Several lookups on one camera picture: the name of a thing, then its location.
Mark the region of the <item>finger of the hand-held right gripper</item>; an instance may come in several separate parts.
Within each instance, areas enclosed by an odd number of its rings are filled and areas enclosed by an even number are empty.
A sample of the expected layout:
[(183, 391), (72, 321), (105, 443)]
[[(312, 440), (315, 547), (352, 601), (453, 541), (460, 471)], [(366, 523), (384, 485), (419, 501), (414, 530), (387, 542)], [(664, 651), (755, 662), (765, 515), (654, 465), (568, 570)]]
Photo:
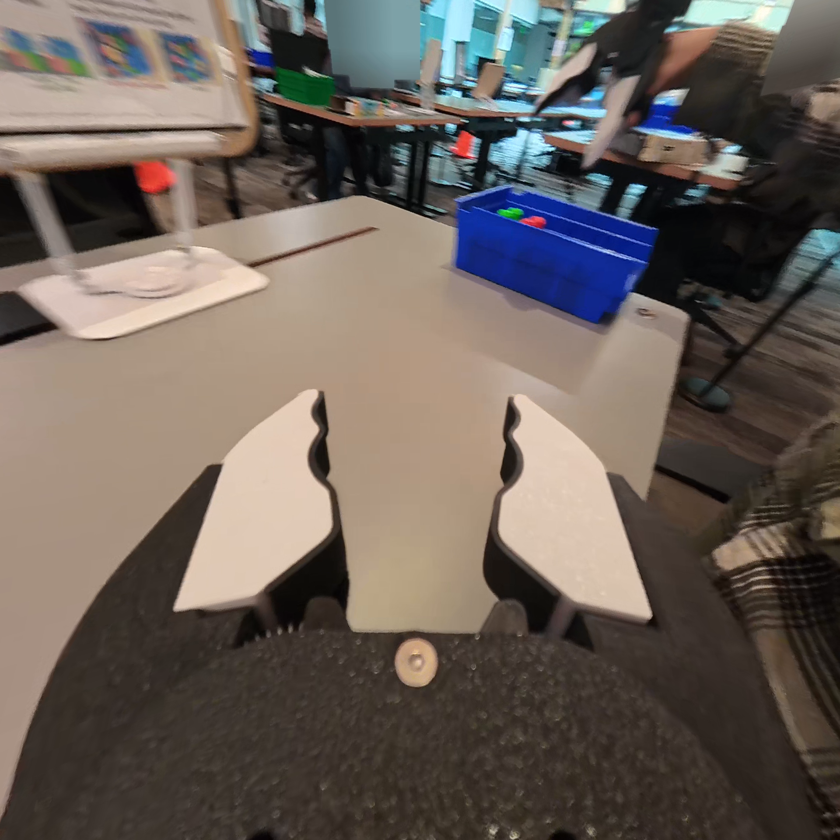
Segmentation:
[(596, 43), (583, 45), (554, 72), (545, 91), (535, 102), (533, 115), (536, 117), (548, 109), (576, 105), (599, 81), (600, 54)]
[(582, 153), (581, 169), (584, 172), (596, 166), (604, 153), (609, 151), (616, 136), (626, 129), (628, 114), (637, 101), (642, 79), (642, 75), (613, 75), (609, 80), (602, 101), (605, 113)]

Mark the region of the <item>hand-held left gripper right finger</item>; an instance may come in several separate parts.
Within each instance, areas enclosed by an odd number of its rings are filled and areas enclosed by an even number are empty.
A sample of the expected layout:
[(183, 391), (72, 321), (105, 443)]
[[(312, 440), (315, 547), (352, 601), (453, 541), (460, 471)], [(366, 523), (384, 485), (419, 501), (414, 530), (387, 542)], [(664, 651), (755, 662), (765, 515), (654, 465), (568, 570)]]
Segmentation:
[(567, 426), (523, 394), (508, 398), (501, 488), (483, 575), (532, 634), (563, 636), (577, 616), (636, 626), (654, 618), (609, 475)]

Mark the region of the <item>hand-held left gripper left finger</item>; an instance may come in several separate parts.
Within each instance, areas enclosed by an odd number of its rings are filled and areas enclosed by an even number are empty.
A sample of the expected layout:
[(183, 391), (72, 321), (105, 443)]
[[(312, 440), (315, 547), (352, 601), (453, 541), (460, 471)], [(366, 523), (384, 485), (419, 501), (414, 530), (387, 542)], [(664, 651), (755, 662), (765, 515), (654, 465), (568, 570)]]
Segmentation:
[(322, 391), (300, 392), (224, 457), (175, 613), (244, 610), (263, 634), (295, 631), (311, 602), (346, 616), (349, 570), (329, 481)]

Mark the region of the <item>blue plastic bin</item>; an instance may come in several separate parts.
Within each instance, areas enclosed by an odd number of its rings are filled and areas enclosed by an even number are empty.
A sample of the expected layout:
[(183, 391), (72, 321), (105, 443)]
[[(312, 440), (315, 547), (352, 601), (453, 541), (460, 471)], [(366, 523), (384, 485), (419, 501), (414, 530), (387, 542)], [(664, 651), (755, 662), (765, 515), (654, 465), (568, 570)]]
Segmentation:
[[(545, 217), (546, 228), (500, 217), (503, 207)], [(457, 269), (591, 323), (617, 315), (658, 236), (654, 227), (512, 186), (460, 197), (455, 221)]]

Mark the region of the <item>person's right hand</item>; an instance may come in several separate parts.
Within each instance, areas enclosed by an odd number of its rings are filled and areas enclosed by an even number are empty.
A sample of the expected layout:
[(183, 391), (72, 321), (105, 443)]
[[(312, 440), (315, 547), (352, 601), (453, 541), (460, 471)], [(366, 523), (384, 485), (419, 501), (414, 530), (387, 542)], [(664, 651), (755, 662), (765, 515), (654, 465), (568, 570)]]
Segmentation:
[(709, 50), (720, 28), (704, 27), (666, 33), (663, 57), (648, 86), (648, 96), (656, 98), (665, 91), (687, 88), (693, 68)]

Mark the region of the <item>brown background table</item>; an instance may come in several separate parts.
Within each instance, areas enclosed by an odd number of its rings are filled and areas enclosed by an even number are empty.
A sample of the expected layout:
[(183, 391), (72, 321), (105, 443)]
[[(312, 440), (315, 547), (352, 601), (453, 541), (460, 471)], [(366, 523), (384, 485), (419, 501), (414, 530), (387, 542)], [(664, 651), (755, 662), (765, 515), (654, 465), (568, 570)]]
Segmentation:
[(312, 155), (316, 164), (318, 200), (328, 199), (328, 177), (326, 172), (326, 147), (323, 130), (326, 126), (340, 126), (344, 129), (373, 130), (380, 133), (397, 133), (395, 142), (409, 148), (408, 173), (403, 196), (390, 194), (386, 200), (408, 212), (426, 217), (442, 216), (446, 212), (427, 204), (428, 167), (431, 145), (437, 136), (437, 129), (445, 125), (462, 127), (464, 119), (437, 111), (420, 108), (385, 108), (382, 113), (349, 114), (330, 108), (293, 101), (276, 93), (260, 93), (259, 99), (276, 109), (286, 109), (302, 115), (303, 122), (311, 125)]
[(610, 179), (598, 206), (603, 214), (616, 215), (627, 189), (632, 185), (642, 186), (644, 191), (630, 218), (644, 222), (662, 203), (685, 194), (695, 186), (729, 192), (740, 183), (748, 164), (748, 157), (727, 151), (714, 153), (704, 165), (686, 165), (641, 161), (621, 151), (607, 150), (591, 171)]

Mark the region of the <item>cardboard box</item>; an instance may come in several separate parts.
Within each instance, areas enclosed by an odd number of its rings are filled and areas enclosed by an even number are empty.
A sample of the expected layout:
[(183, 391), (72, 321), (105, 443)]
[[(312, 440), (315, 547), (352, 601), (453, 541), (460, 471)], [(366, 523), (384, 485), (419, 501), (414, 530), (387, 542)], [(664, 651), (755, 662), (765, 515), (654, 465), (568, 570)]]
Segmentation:
[(639, 129), (641, 143), (637, 159), (644, 163), (701, 167), (715, 152), (712, 143), (699, 133)]

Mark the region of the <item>black tripod stand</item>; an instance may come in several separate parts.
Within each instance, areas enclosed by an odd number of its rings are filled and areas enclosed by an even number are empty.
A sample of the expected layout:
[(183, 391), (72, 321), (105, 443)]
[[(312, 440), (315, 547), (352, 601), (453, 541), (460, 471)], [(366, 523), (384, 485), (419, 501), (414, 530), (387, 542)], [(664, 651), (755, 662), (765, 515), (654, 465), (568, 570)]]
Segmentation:
[(723, 341), (722, 356), (725, 363), (706, 379), (692, 375), (680, 380), (678, 394), (688, 403), (704, 411), (725, 413), (732, 403), (732, 398), (722, 386), (723, 382), (735, 372), (740, 363), (758, 347), (760, 342), (780, 325), (789, 313), (819, 288), (825, 276), (838, 263), (838, 257), (838, 246), (835, 246), (827, 255), (819, 259), (812, 270), (783, 299), (780, 306), (772, 310), (750, 334), (749, 338), (744, 341), (736, 339), (734, 335), (724, 329), (712, 317), (711, 310), (698, 295), (685, 299), (684, 310), (690, 316), (686, 350), (690, 349), (695, 327), (703, 327)]

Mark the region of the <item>person's plaid shirt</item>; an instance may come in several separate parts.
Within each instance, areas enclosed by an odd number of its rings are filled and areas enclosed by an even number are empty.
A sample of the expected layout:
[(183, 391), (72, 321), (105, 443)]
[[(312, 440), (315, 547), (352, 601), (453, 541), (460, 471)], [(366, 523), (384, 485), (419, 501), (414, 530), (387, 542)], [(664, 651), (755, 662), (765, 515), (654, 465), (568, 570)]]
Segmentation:
[(739, 490), (696, 541), (758, 656), (821, 838), (838, 838), (838, 409)]

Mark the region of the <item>white document stand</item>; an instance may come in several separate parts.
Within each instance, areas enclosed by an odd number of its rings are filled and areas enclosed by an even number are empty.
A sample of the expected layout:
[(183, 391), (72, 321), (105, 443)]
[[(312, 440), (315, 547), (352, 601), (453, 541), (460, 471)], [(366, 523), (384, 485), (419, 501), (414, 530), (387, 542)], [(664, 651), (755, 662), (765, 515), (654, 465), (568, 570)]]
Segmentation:
[[(265, 289), (268, 279), (257, 270), (194, 242), (192, 162), (219, 156), (223, 147), (224, 136), (208, 129), (2, 138), (2, 171), (12, 177), (50, 270), (15, 292), (73, 338), (112, 340)], [(157, 159), (175, 169), (175, 245), (80, 268), (46, 174)]]

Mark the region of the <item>green plastic bin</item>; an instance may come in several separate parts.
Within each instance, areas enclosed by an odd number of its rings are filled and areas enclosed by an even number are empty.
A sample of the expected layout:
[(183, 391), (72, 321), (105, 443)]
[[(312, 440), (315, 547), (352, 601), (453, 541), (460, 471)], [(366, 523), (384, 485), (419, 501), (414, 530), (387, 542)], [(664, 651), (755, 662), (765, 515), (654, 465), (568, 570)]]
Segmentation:
[(317, 108), (327, 108), (335, 92), (332, 76), (313, 71), (275, 68), (276, 91), (281, 97)]

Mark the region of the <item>wooden instruction board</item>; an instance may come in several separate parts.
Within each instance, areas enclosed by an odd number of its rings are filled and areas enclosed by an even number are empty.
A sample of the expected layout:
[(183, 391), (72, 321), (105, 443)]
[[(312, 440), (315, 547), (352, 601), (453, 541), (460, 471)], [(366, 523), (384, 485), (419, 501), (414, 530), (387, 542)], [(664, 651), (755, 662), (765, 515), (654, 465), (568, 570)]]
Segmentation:
[(240, 156), (256, 97), (228, 3), (1, 2), (2, 135), (214, 131)]

